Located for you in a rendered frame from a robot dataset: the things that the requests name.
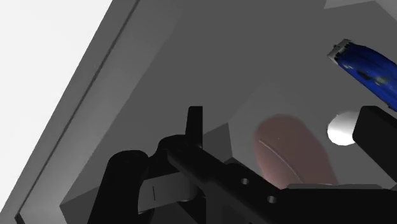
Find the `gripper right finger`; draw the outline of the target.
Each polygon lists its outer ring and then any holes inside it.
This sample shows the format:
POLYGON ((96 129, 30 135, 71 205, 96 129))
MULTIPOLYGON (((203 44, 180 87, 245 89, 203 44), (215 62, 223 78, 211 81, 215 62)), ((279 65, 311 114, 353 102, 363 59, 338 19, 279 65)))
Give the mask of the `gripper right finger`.
POLYGON ((363 106, 352 138, 397 183, 397 119, 377 106, 363 106))

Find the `white round thing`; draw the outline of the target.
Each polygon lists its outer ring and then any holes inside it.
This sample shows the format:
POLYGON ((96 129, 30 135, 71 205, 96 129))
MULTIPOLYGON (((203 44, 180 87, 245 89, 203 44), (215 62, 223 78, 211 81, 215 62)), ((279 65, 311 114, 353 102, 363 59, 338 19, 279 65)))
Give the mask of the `white round thing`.
POLYGON ((327 135, 329 140, 338 146, 355 144, 352 137, 359 113, 346 111, 337 114, 328 124, 327 135))

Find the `blue bottle with grey cap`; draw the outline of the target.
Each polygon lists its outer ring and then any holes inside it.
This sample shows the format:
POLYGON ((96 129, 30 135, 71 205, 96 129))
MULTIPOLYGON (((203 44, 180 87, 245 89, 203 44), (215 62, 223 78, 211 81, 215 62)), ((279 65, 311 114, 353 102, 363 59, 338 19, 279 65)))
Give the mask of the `blue bottle with grey cap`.
POLYGON ((350 39, 334 45, 327 57, 389 108, 397 112, 397 64, 383 54, 350 39))

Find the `reddish brown oval dish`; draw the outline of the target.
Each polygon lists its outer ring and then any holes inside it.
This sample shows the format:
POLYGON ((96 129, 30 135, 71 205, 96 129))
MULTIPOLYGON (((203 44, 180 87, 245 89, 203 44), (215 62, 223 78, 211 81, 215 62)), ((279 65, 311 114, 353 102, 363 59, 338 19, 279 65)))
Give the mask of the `reddish brown oval dish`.
POLYGON ((262 177, 280 189, 338 183, 323 145, 294 116, 275 115, 262 121, 253 135, 253 149, 262 177))

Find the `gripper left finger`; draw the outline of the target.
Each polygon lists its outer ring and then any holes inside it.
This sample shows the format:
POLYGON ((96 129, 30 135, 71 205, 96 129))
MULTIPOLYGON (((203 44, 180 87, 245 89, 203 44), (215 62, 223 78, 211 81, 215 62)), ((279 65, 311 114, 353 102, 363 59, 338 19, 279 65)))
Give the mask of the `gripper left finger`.
POLYGON ((184 134, 108 161, 88 224, 150 224, 155 209, 178 204, 197 224, 281 224, 277 188, 239 163, 203 150, 203 109, 188 109, 184 134))

